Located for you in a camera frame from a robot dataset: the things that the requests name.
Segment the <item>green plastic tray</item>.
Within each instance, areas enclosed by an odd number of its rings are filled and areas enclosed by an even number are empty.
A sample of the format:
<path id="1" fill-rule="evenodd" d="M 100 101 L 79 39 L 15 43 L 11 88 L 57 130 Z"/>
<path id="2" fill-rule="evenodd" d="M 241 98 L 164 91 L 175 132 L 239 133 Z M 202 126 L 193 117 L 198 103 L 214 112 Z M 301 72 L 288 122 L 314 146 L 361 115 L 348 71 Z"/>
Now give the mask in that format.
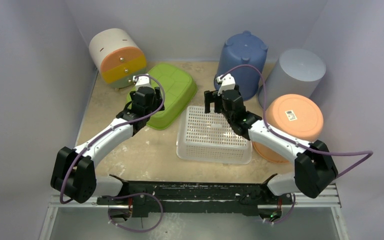
<path id="1" fill-rule="evenodd" d="M 147 122 L 147 126 L 155 130 L 164 130 L 188 106 L 198 87 L 189 73 L 172 64 L 156 64 L 147 73 L 158 80 L 165 92 L 165 110 L 154 114 Z"/>

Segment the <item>white perforated plastic basket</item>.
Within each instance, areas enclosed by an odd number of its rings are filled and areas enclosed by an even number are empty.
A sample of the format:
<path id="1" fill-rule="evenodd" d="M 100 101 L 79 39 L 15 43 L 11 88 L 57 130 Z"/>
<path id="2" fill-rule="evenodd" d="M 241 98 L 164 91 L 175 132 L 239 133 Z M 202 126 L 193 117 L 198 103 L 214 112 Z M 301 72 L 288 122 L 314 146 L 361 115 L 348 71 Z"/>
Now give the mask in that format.
<path id="1" fill-rule="evenodd" d="M 252 160 L 252 145 L 213 107 L 205 113 L 205 107 L 190 105 L 181 115 L 176 154 L 189 161 L 246 165 Z"/>

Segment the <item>blue plastic bucket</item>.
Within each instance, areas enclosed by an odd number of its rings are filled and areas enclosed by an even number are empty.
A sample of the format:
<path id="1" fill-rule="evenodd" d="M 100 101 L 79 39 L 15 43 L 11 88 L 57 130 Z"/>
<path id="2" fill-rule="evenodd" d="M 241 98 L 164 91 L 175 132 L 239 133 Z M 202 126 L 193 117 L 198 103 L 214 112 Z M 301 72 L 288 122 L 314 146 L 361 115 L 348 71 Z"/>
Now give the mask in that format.
<path id="1" fill-rule="evenodd" d="M 215 77 L 239 65 L 251 65 L 262 72 L 266 63 L 268 46 L 246 30 L 228 38 L 221 50 Z M 260 74 L 250 67 L 240 67 L 230 73 L 245 101 L 255 96 L 259 89 Z"/>

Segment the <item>orange printed plastic bucket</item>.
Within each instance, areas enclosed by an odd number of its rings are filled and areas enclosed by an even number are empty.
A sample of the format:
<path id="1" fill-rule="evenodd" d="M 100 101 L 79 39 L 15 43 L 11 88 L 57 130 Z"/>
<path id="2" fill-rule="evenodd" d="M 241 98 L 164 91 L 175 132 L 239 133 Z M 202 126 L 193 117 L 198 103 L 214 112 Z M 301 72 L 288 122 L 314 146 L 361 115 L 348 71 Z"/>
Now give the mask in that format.
<path id="1" fill-rule="evenodd" d="M 265 105 L 267 123 L 295 138 L 314 142 L 323 130 L 324 117 L 309 98 L 286 94 Z"/>

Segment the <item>grey plastic bucket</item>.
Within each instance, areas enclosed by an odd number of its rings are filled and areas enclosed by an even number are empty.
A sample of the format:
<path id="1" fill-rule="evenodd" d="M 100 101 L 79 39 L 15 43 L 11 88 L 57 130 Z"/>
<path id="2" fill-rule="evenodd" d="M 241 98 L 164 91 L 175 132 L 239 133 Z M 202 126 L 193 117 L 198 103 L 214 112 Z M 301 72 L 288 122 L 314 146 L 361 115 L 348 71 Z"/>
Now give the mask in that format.
<path id="1" fill-rule="evenodd" d="M 257 101 L 262 108 L 268 108 L 283 95 L 310 98 L 326 71 L 325 62 L 314 52 L 302 48 L 287 49 L 259 88 Z"/>

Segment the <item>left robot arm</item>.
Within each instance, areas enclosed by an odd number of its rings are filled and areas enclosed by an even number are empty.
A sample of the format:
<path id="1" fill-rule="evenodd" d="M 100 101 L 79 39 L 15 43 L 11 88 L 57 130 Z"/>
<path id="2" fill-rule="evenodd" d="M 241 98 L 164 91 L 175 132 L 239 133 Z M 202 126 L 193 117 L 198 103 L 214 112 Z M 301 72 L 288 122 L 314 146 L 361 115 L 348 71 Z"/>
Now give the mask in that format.
<path id="1" fill-rule="evenodd" d="M 59 201 L 84 203 L 94 195 L 110 197 L 118 205 L 126 203 L 129 191 L 116 176 L 97 179 L 96 166 L 118 145 L 147 125 L 151 116 L 164 110 L 161 87 L 141 86 L 130 93 L 132 101 L 100 133 L 75 147 L 63 147 L 56 156 L 50 185 L 59 191 Z"/>

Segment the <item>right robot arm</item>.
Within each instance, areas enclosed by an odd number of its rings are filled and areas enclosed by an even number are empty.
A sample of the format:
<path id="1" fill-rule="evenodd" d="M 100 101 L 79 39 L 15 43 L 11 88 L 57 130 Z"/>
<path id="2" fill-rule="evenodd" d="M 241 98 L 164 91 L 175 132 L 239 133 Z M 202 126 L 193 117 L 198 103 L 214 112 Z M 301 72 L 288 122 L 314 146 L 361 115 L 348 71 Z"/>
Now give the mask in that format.
<path id="1" fill-rule="evenodd" d="M 205 113 L 210 112 L 211 104 L 214 104 L 214 112 L 224 116 L 236 135 L 265 145 L 293 164 L 292 172 L 275 174 L 264 182 L 265 187 L 260 191 L 264 202 L 272 204 L 283 194 L 298 192 L 315 199 L 338 176 L 324 142 L 293 138 L 269 125 L 246 109 L 237 89 L 222 93 L 205 91 Z"/>

